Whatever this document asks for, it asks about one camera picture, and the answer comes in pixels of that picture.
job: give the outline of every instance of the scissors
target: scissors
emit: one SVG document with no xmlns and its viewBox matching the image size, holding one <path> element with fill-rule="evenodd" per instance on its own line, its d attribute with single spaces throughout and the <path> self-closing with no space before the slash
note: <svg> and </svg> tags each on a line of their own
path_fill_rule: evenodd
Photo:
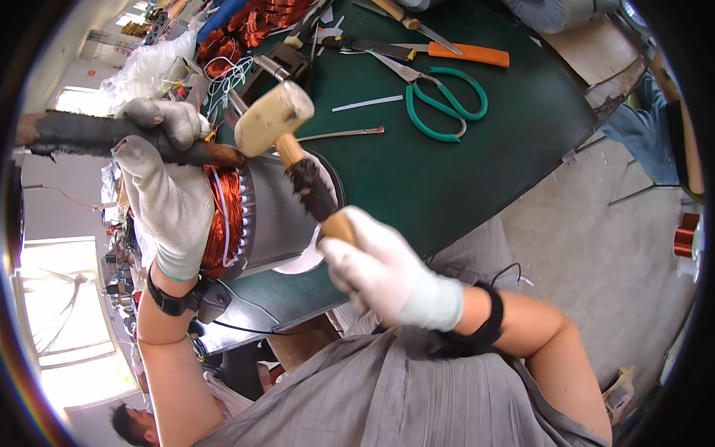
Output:
<svg viewBox="0 0 715 447">
<path fill-rule="evenodd" d="M 405 65 L 400 64 L 399 62 L 393 61 L 392 59 L 383 56 L 382 54 L 377 54 L 373 51 L 368 50 L 368 53 L 372 54 L 374 57 L 377 57 L 383 64 L 387 65 L 390 67 L 395 73 L 399 74 L 402 79 L 404 79 L 409 85 L 405 88 L 405 101 L 407 102 L 407 113 L 410 115 L 410 119 L 412 120 L 412 123 L 420 130 L 422 131 L 423 134 L 427 135 L 429 138 L 436 139 L 437 141 L 442 141 L 442 142 L 453 142 L 453 143 L 459 143 L 459 137 L 464 135 L 464 132 L 467 131 L 467 122 L 465 121 L 466 119 L 469 119 L 470 121 L 477 121 L 478 119 L 481 119 L 484 114 L 487 112 L 487 95 L 484 93 L 484 90 L 482 89 L 482 86 L 479 85 L 479 83 L 474 80 L 471 76 L 466 74 L 465 72 L 461 72 L 460 70 L 457 69 L 452 69 L 452 68 L 445 68 L 445 67 L 430 67 L 430 73 L 442 73 L 442 74 L 451 74 L 453 76 L 460 77 L 464 79 L 465 81 L 469 82 L 469 84 L 474 88 L 474 90 L 477 91 L 477 94 L 479 95 L 479 102 L 481 103 L 481 108 L 479 109 L 479 112 L 476 113 L 470 113 L 467 112 L 467 110 L 462 107 L 462 104 L 457 101 L 457 99 L 454 97 L 452 92 L 447 89 L 447 87 L 439 82 L 438 79 L 435 79 L 431 76 L 428 76 L 422 72 L 418 72 L 417 70 L 411 69 L 410 67 L 407 67 Z M 449 101 L 450 104 L 452 104 L 452 109 L 451 107 L 445 106 L 439 101 L 436 101 L 426 94 L 422 93 L 422 90 L 420 90 L 420 87 L 417 86 L 417 80 L 418 79 L 427 79 L 428 81 L 432 81 L 435 84 L 437 84 L 437 88 L 442 92 L 445 98 Z M 415 104 L 414 104 L 414 99 L 413 99 L 413 91 L 415 92 L 415 95 L 417 95 L 417 98 L 421 99 L 423 102 L 429 104 L 430 106 L 436 108 L 437 110 L 440 110 L 441 112 L 446 113 L 447 115 L 451 116 L 454 119 L 459 119 L 459 122 L 462 124 L 462 129 L 459 131 L 457 134 L 441 134 L 439 132 L 435 132 L 429 127 L 425 126 L 422 121 L 420 121 L 420 118 L 417 116 L 415 113 Z"/>
</svg>

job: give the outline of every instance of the blue object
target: blue object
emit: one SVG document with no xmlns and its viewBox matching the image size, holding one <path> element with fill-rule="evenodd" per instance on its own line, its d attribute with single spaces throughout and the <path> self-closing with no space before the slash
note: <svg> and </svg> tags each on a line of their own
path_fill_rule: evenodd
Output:
<svg viewBox="0 0 715 447">
<path fill-rule="evenodd" d="M 234 16 L 238 11 L 241 10 L 248 0 L 226 0 L 221 5 L 221 8 L 214 13 L 207 21 L 206 24 L 199 30 L 196 37 L 196 43 L 201 44 L 208 36 L 211 31 L 219 29 L 221 26 L 228 24 L 231 17 Z"/>
<path fill-rule="evenodd" d="M 608 139 L 623 144 L 656 183 L 677 185 L 680 180 L 670 141 L 667 102 L 650 71 L 636 87 L 636 96 L 643 109 L 621 104 L 601 131 Z"/>
</svg>

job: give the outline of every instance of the green work table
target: green work table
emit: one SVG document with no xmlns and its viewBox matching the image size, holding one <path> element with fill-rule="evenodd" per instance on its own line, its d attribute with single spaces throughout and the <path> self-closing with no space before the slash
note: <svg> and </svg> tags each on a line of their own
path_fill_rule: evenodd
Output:
<svg viewBox="0 0 715 447">
<path fill-rule="evenodd" d="M 344 35 L 386 43 L 429 42 L 422 34 L 348 0 L 337 0 L 333 9 L 334 22 L 323 26 L 334 26 L 345 15 L 340 26 Z M 385 126 L 383 135 L 319 139 L 304 147 L 319 152 L 335 168 L 348 204 L 397 228 L 419 256 L 427 257 L 536 185 L 598 124 L 596 114 L 562 68 L 520 29 L 480 2 L 452 0 L 416 16 L 452 42 L 500 49 L 510 55 L 507 69 L 426 53 L 419 53 L 411 64 L 425 73 L 430 66 L 456 68 L 484 88 L 488 111 L 480 121 L 468 122 L 461 143 L 437 142 L 421 133 L 410 121 L 404 100 L 331 112 L 333 107 L 404 94 L 406 86 L 369 54 L 340 54 L 331 49 L 315 58 L 311 91 L 315 117 L 296 136 Z M 267 39 L 252 53 L 268 51 L 285 35 Z M 310 53 L 310 45 L 303 47 L 303 53 Z M 479 109 L 477 94 L 462 79 L 436 77 L 467 110 Z M 420 88 L 446 103 L 434 84 L 421 82 Z M 415 104 L 418 116 L 434 130 L 454 133 L 460 129 L 456 120 L 442 112 L 420 101 Z M 230 129 L 222 129 L 219 142 L 233 143 Z M 259 330 L 292 327 L 347 300 L 333 287 L 325 265 L 301 275 L 267 271 L 227 284 L 280 324 L 236 299 L 219 320 Z M 216 325 L 210 329 L 202 337 L 209 352 L 255 337 Z"/>
</svg>

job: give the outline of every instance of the white cotton glove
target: white cotton glove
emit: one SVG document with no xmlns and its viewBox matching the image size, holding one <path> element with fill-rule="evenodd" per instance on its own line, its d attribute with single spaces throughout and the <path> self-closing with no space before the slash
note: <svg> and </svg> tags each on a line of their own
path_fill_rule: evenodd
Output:
<svg viewBox="0 0 715 447">
<path fill-rule="evenodd" d="M 119 110 L 117 118 L 130 119 L 147 129 L 160 125 L 171 146 L 179 151 L 209 134 L 209 121 L 186 102 L 134 98 Z"/>
<path fill-rule="evenodd" d="M 203 117 L 187 106 L 133 99 L 118 116 L 142 127 L 162 123 L 172 146 L 187 149 L 204 133 L 200 124 Z M 157 149 L 136 135 L 126 137 L 112 154 L 122 168 L 134 218 L 156 241 L 159 268 L 176 280 L 193 278 L 199 272 L 215 210 L 204 170 L 164 164 Z"/>
<path fill-rule="evenodd" d="M 330 279 L 358 307 L 383 320 L 442 332 L 462 318 L 462 284 L 430 271 L 405 238 L 358 207 L 340 211 L 355 231 L 357 248 L 325 237 L 318 243 Z"/>
</svg>

